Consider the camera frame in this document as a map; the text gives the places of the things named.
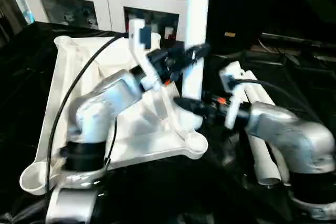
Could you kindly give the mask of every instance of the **white vertical pole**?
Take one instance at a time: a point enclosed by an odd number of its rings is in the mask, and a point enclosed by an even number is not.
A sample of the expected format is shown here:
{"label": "white vertical pole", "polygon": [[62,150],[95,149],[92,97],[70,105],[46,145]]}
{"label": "white vertical pole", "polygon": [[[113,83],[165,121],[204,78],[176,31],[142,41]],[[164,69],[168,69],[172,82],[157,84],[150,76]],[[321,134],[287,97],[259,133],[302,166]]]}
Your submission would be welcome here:
{"label": "white vertical pole", "polygon": [[[188,0],[185,49],[205,42],[208,0]],[[182,96],[200,99],[202,95],[203,64],[201,59],[183,73]],[[202,118],[187,111],[180,111],[180,124],[185,130],[197,129]]]}

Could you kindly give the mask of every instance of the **white plastic tray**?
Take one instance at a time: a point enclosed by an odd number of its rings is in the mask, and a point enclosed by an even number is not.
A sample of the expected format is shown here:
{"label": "white plastic tray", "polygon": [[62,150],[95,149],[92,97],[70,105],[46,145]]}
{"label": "white plastic tray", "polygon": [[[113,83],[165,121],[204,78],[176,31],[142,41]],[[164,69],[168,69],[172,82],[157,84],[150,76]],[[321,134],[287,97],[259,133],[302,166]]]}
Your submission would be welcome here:
{"label": "white plastic tray", "polygon": [[[41,195],[45,193],[45,170],[47,145],[50,130],[61,101],[88,59],[111,38],[70,38],[60,36],[55,39],[58,55],[51,82],[45,117],[35,160],[20,176],[23,190]],[[159,48],[160,35],[152,34],[152,48]],[[51,185],[57,182],[62,159],[58,157],[59,148],[66,142],[67,107],[69,102],[90,92],[97,83],[119,71],[137,65],[128,49],[128,40],[119,39],[106,48],[90,65],[75,87],[59,120],[52,149]],[[201,134],[181,130],[172,98],[178,92],[174,83],[162,87],[160,91],[148,91],[143,99],[118,115],[116,143],[111,154],[109,169],[152,161],[175,155],[200,158],[207,150],[207,140]],[[113,135],[114,124],[111,122]]]}

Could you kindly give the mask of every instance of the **white pipe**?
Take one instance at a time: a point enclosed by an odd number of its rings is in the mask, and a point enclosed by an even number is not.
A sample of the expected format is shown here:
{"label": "white pipe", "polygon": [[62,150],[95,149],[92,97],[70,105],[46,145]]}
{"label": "white pipe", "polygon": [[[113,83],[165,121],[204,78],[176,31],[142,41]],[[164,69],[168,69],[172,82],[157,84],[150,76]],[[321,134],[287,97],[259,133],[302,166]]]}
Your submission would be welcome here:
{"label": "white pipe", "polygon": [[[258,95],[253,88],[245,84],[244,89],[251,103],[258,100]],[[247,135],[247,138],[254,158],[254,171],[256,173],[258,183],[264,186],[271,186],[280,183],[281,177],[278,167],[269,155],[265,141],[251,135]]]}
{"label": "white pipe", "polygon": [[[208,0],[188,0],[185,49],[205,42]],[[183,73],[182,96],[200,99],[202,94],[203,64],[201,59],[197,64],[187,68]],[[202,124],[202,117],[185,110],[180,111],[180,124],[185,130],[197,129]]]}
{"label": "white pipe", "polygon": [[[244,78],[245,79],[257,80],[255,75],[250,70],[245,72]],[[247,90],[250,90],[250,92],[251,92],[251,90],[254,90],[255,94],[257,95],[256,96],[257,99],[254,99],[253,101],[251,101],[251,99],[253,99],[253,98],[250,98],[248,92],[246,92],[251,103],[256,102],[256,101],[260,101],[260,102],[268,103],[268,104],[271,104],[271,105],[275,105],[273,100],[271,99],[271,97],[269,97],[266,90],[262,87],[262,85],[260,85],[260,84],[246,84],[245,85],[245,91],[247,91]],[[288,170],[288,167],[286,165],[285,159],[277,148],[275,148],[271,144],[269,144],[269,146],[270,146],[270,148],[273,152],[275,160],[277,161],[277,165],[278,165],[278,169],[279,169],[279,172],[280,172],[282,182],[284,184],[288,184],[289,183],[289,170]]]}

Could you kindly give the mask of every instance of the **cabinet door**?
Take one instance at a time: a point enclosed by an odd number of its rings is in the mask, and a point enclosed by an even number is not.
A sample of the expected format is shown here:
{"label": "cabinet door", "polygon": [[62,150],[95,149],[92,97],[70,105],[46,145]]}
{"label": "cabinet door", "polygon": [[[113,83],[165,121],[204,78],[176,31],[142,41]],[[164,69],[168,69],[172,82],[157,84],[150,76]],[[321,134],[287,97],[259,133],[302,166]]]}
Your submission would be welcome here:
{"label": "cabinet door", "polygon": [[36,21],[111,30],[107,0],[27,0]]}
{"label": "cabinet door", "polygon": [[184,41],[186,0],[109,0],[114,31],[128,30],[131,18],[143,18],[161,37]]}

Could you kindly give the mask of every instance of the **black tablecloth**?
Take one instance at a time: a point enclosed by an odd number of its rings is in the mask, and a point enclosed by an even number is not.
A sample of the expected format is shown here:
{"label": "black tablecloth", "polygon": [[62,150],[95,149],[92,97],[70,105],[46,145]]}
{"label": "black tablecloth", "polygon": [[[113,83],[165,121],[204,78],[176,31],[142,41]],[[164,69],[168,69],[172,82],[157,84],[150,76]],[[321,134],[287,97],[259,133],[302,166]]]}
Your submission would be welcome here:
{"label": "black tablecloth", "polygon": [[[34,23],[0,49],[0,223],[43,222],[43,197],[23,192],[18,181],[35,157],[57,55],[53,40],[60,35],[94,37],[114,33]],[[307,103],[335,135],[333,64],[300,59],[298,67],[283,56],[252,52],[233,58],[209,56],[203,89],[223,95],[218,71],[233,60],[251,69],[258,79],[277,84]],[[268,92],[277,105],[308,118],[286,97]],[[200,132],[207,137],[209,149],[199,160],[177,156],[112,171],[110,222],[293,221],[285,188],[265,188],[256,183],[253,158],[243,134],[206,123]]]}

